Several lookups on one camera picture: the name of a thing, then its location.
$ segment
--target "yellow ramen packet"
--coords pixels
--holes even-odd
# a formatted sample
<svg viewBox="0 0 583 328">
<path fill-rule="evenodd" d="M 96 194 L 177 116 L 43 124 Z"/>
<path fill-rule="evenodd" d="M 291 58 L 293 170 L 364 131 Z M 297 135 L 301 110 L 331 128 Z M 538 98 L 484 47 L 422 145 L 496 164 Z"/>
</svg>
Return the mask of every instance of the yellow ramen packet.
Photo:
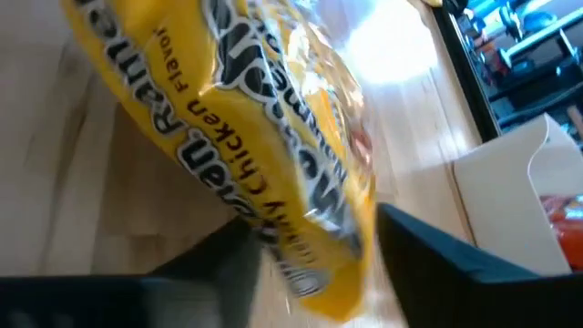
<svg viewBox="0 0 583 328">
<path fill-rule="evenodd" d="M 287 0 L 62 0 L 140 129 L 257 232 L 310 310 L 350 319 L 373 239 L 362 95 Z"/>
</svg>

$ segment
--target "dark edge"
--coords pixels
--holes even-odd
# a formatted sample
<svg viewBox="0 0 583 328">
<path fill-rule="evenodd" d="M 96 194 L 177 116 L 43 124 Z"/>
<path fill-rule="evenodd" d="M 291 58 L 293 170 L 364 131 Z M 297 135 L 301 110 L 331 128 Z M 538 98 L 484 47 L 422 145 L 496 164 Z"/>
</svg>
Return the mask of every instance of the dark edge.
<svg viewBox="0 0 583 328">
<path fill-rule="evenodd" d="M 500 129 L 492 116 L 486 95 L 476 80 L 476 72 L 461 44 L 453 17 L 443 8 L 433 8 L 433 12 L 482 141 L 499 137 Z"/>
</svg>

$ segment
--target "red object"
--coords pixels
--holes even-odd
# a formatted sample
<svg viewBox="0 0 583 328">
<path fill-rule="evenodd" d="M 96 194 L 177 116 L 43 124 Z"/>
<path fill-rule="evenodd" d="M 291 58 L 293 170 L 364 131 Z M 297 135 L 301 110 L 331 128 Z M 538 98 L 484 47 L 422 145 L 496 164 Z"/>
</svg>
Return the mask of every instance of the red object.
<svg viewBox="0 0 583 328">
<path fill-rule="evenodd" d="M 541 197 L 558 243 L 573 270 L 583 271 L 583 197 Z"/>
</svg>

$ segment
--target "wooden table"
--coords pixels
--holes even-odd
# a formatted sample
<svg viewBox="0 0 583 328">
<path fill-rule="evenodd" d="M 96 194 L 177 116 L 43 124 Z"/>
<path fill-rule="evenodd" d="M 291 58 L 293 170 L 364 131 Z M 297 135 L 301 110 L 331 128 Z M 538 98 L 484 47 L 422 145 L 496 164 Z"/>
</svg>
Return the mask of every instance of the wooden table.
<svg viewBox="0 0 583 328">
<path fill-rule="evenodd" d="M 476 128 L 435 21 L 413 4 L 421 18 L 405 0 L 317 9 L 363 86 L 379 199 L 468 239 L 448 163 L 478 144 Z M 138 132 L 57 1 L 10 6 L 0 14 L 0 274 L 147 272 L 233 216 Z M 346 326 L 403 326 L 379 261 L 370 284 Z M 336 326 L 299 308 L 267 257 L 254 306 L 251 327 Z"/>
</svg>

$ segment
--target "white box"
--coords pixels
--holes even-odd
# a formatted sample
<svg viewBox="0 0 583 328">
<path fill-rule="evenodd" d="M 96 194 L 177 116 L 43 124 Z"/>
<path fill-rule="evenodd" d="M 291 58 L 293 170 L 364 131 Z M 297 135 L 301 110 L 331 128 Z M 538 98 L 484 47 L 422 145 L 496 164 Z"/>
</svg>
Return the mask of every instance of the white box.
<svg viewBox="0 0 583 328">
<path fill-rule="evenodd" d="M 571 273 L 539 196 L 583 194 L 583 156 L 545 114 L 454 163 L 477 246 L 541 275 Z"/>
</svg>

